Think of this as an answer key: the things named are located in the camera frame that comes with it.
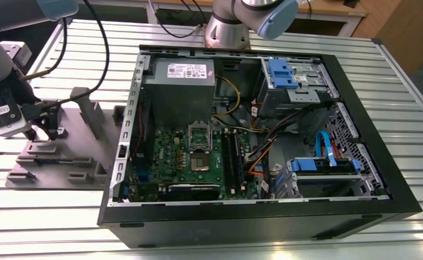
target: gray robot arm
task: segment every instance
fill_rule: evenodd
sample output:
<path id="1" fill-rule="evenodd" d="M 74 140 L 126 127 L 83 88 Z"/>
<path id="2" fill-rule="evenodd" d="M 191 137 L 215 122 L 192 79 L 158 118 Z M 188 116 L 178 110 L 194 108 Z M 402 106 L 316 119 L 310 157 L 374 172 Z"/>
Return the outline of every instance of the gray robot arm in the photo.
<path id="1" fill-rule="evenodd" d="M 76 0 L 0 0 L 0 31 L 46 21 L 56 21 L 78 12 Z M 20 111 L 23 104 L 40 100 L 30 84 L 20 81 L 20 71 L 0 46 L 0 136 L 10 137 L 31 130 Z"/>
<path id="2" fill-rule="evenodd" d="M 250 44 L 248 29 L 264 39 L 275 39 L 290 27 L 296 13 L 296 0 L 215 0 L 206 45 L 244 49 Z"/>

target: black cable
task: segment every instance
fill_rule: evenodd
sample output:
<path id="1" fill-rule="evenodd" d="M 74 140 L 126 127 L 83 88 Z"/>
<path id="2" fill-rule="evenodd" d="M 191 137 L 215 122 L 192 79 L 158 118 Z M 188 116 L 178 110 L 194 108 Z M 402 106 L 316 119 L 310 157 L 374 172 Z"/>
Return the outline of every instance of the black cable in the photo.
<path id="1" fill-rule="evenodd" d="M 228 105 L 226 106 L 226 111 L 230 112 L 230 107 Z M 235 121 L 235 123 L 238 124 L 238 126 L 243 126 L 239 122 L 239 120 L 236 119 L 236 117 L 232 115 L 232 113 L 227 114 Z"/>
<path id="2" fill-rule="evenodd" d="M 199 6 L 199 4 L 196 3 L 196 0 L 192 0 L 194 4 L 196 5 L 198 10 L 200 11 L 202 14 L 202 18 L 203 18 L 203 24 L 206 24 L 206 17 L 204 17 L 204 12 Z"/>
<path id="3" fill-rule="evenodd" d="M 183 5 L 186 6 L 187 10 L 191 11 L 191 12 L 194 12 L 194 11 L 191 10 L 188 4 L 184 2 L 184 0 L 180 0 L 180 1 L 182 1 Z"/>
<path id="4" fill-rule="evenodd" d="M 320 104 L 315 104 L 315 105 L 308 105 L 306 106 L 302 110 L 296 111 L 295 113 L 292 113 L 291 115 L 288 115 L 286 118 L 283 118 L 279 123 L 272 127 L 272 129 L 270 130 L 266 138 L 264 138 L 264 145 L 258 148 L 250 155 L 248 157 L 255 156 L 256 154 L 259 154 L 260 152 L 263 152 L 268 146 L 271 145 L 274 139 L 278 137 L 280 131 L 283 131 L 288 126 L 291 126 L 292 124 L 296 123 L 298 119 L 304 116 L 308 112 L 311 112 L 312 110 L 316 110 L 319 108 L 326 108 L 326 107 L 331 107 L 335 104 L 335 101 L 327 101 L 323 102 Z"/>
<path id="5" fill-rule="evenodd" d="M 175 35 L 171 31 L 168 31 L 168 29 L 166 28 L 166 26 L 164 26 L 163 23 L 160 22 L 159 16 L 158 16 L 158 14 L 156 14 L 156 12 L 155 12 L 152 0 L 148 0 L 148 4 L 150 4 L 150 6 L 151 6 L 151 9 L 152 9 L 155 18 L 156 18 L 156 20 L 158 20 L 158 22 L 159 22 L 159 25 L 162 26 L 163 30 L 167 32 L 168 35 L 171 35 L 174 38 L 182 39 L 182 38 L 190 37 L 190 36 L 195 33 L 195 29 L 196 29 L 196 28 L 194 28 L 192 31 L 191 31 L 188 34 L 186 34 L 186 35 Z"/>
<path id="6" fill-rule="evenodd" d="M 312 17 L 312 6 L 311 6 L 311 1 L 307 0 L 307 4 L 310 5 L 310 10 L 307 12 L 307 19 L 311 20 L 311 17 Z"/>
<path id="7" fill-rule="evenodd" d="M 175 35 L 171 31 L 168 31 L 168 29 L 164 27 L 164 25 L 162 24 L 160 20 L 159 20 L 159 17 L 156 16 L 155 14 L 155 17 L 156 17 L 156 20 L 159 21 L 159 25 L 162 26 L 163 30 L 167 32 L 168 35 L 171 35 L 174 38 L 178 38 L 178 39 L 182 39 L 182 38 L 186 38 L 186 37 L 190 37 L 190 35 L 192 35 L 195 33 L 195 30 L 192 30 L 188 34 L 186 35 Z"/>
<path id="8" fill-rule="evenodd" d="M 67 28 L 67 18 L 62 18 L 62 22 L 63 22 L 63 27 L 64 27 L 64 42 L 62 44 L 62 51 L 60 51 L 60 55 L 59 55 L 59 58 L 55 62 L 55 64 L 52 65 L 51 68 L 48 68 L 47 70 L 42 71 L 42 72 L 38 72 L 38 73 L 34 73 L 31 75 L 27 75 L 27 76 L 23 76 L 20 77 L 20 80 L 22 81 L 27 81 L 27 80 L 32 80 L 38 77 L 43 77 L 46 76 L 47 74 L 50 74 L 60 65 L 60 62 L 64 58 L 64 55 L 66 55 L 66 51 L 67 51 L 67 40 L 68 40 L 68 28 Z"/>
<path id="9" fill-rule="evenodd" d="M 52 107 L 56 107 L 56 106 L 60 106 L 62 104 L 64 103 L 68 103 L 71 101 L 75 101 L 88 95 L 91 95 L 100 87 L 103 81 L 106 80 L 106 76 L 107 76 L 107 72 L 108 72 L 108 65 L 110 65 L 110 46 L 108 46 L 108 39 L 107 39 L 107 34 L 106 34 L 106 30 L 103 29 L 103 25 L 102 25 L 102 21 L 100 21 L 100 18 L 99 18 L 99 15 L 96 14 L 96 11 L 91 5 L 91 3 L 88 2 L 88 0 L 83 0 L 84 4 L 87 5 L 92 15 L 94 15 L 94 19 L 96 19 L 96 22 L 98 22 L 98 25 L 99 25 L 99 29 L 100 29 L 100 33 L 102 33 L 102 38 L 103 38 L 103 44 L 106 46 L 106 66 L 103 68 L 103 72 L 102 72 L 102 76 L 100 76 L 100 79 L 99 79 L 99 82 L 96 84 L 96 86 L 90 89 L 90 91 L 82 93 L 80 95 L 78 96 L 74 96 L 71 97 L 70 99 L 64 99 L 64 100 L 60 100 L 52 104 L 48 104 L 46 106 L 43 106 L 43 109 L 48 109 L 48 108 L 52 108 Z"/>
<path id="10" fill-rule="evenodd" d="M 63 27 L 64 27 L 64 42 L 62 44 L 62 51 L 60 51 L 59 58 L 54 64 L 54 66 L 48 69 L 48 72 L 51 72 L 52 70 L 55 70 L 59 67 L 60 62 L 62 62 L 64 55 L 66 55 L 66 51 L 67 51 L 67 40 L 68 40 L 67 18 L 62 18 L 62 23 L 63 23 Z"/>
<path id="11" fill-rule="evenodd" d="M 264 155 L 264 157 L 262 159 L 262 164 L 263 164 L 263 180 L 267 183 L 267 190 L 268 190 L 268 192 L 266 192 L 262 189 L 262 199 L 270 199 L 271 198 L 272 182 L 271 182 L 270 154 L 268 153 Z"/>

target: sticker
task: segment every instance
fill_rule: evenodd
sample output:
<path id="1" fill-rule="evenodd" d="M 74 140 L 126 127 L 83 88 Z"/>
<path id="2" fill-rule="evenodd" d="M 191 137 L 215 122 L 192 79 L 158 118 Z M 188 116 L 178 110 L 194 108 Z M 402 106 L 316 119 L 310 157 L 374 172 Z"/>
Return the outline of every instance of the sticker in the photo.
<path id="1" fill-rule="evenodd" d="M 262 189 L 266 191 L 266 192 L 270 192 L 270 185 L 267 184 L 267 182 L 263 180 L 262 181 Z"/>
<path id="2" fill-rule="evenodd" d="M 354 16 L 366 16 L 366 14 L 362 14 L 362 13 L 359 13 L 359 12 L 351 12 L 351 13 L 348 13 L 348 15 L 354 15 Z"/>
<path id="3" fill-rule="evenodd" d="M 168 77 L 179 79 L 206 79 L 206 65 L 204 64 L 178 64 L 168 65 Z"/>
<path id="4" fill-rule="evenodd" d="M 258 107 L 252 107 L 252 116 L 254 116 L 254 117 L 258 116 Z"/>
<path id="5" fill-rule="evenodd" d="M 8 105 L 0 106 L 0 115 L 7 114 L 11 111 L 11 108 Z"/>
<path id="6" fill-rule="evenodd" d="M 280 164 L 275 164 L 272 171 L 276 172 L 282 169 L 282 165 Z"/>
<path id="7" fill-rule="evenodd" d="M 304 76 L 295 75 L 295 80 L 296 81 L 307 81 L 307 78 Z"/>

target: aluminum table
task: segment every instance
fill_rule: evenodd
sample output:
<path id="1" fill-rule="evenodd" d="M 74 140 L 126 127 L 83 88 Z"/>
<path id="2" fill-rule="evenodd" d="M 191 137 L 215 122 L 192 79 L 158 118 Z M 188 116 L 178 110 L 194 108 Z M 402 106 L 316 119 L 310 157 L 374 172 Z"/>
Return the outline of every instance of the aluminum table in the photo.
<path id="1" fill-rule="evenodd" d="M 124 105 L 140 44 L 202 46 L 200 35 L 178 40 L 158 25 L 104 22 L 111 64 L 107 80 L 91 95 L 103 108 Z M 190 27 L 168 26 L 175 34 Z M 42 99 L 63 99 L 72 87 L 92 88 L 104 64 L 94 21 L 74 20 L 59 68 L 32 80 Z M 55 63 L 62 49 L 59 25 L 31 72 Z M 423 208 L 423 97 L 386 48 L 368 39 L 284 34 L 266 41 L 251 34 L 254 49 L 336 55 L 370 117 Z M 88 259 L 423 259 L 423 213 L 388 222 L 342 240 L 130 250 L 96 226 L 102 191 L 14 191 L 6 176 L 27 143 L 0 138 L 0 257 Z"/>

